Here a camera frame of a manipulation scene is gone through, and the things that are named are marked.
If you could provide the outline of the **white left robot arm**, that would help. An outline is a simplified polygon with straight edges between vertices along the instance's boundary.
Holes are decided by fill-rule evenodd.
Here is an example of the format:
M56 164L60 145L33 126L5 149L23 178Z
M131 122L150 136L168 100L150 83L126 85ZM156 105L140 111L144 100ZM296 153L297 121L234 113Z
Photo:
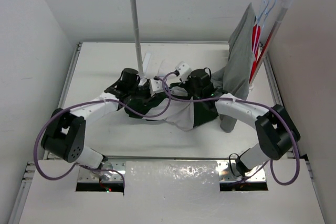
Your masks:
M141 78L137 70L125 68L119 79L90 103L67 110L56 109L53 116L57 117L46 127L41 147L69 163L99 169L106 157L85 146L86 127L121 110L132 100L150 95L150 81Z

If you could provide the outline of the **white green raglan t-shirt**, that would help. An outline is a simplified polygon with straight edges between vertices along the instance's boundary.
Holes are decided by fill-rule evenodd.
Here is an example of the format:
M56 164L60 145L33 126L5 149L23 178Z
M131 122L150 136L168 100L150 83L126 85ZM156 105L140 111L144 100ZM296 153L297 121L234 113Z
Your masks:
M125 112L131 118L164 121L183 131L189 131L218 117L216 110L209 109L205 103L172 100L167 106L168 101L169 98L163 92L146 100L133 99L128 103L128 106L139 114L135 114L129 109L125 109Z

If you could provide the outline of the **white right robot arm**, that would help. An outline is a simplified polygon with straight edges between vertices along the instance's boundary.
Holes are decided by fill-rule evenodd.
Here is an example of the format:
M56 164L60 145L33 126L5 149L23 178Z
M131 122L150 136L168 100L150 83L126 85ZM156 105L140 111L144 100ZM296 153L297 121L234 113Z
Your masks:
M245 175L260 163L277 161L289 150L299 158L298 141L300 133L286 109L276 104L273 107L240 100L223 89L215 88L205 69L191 70L182 65L177 68L182 87L192 97L202 119L210 115L228 116L241 121L256 130L258 143L240 154L236 170Z

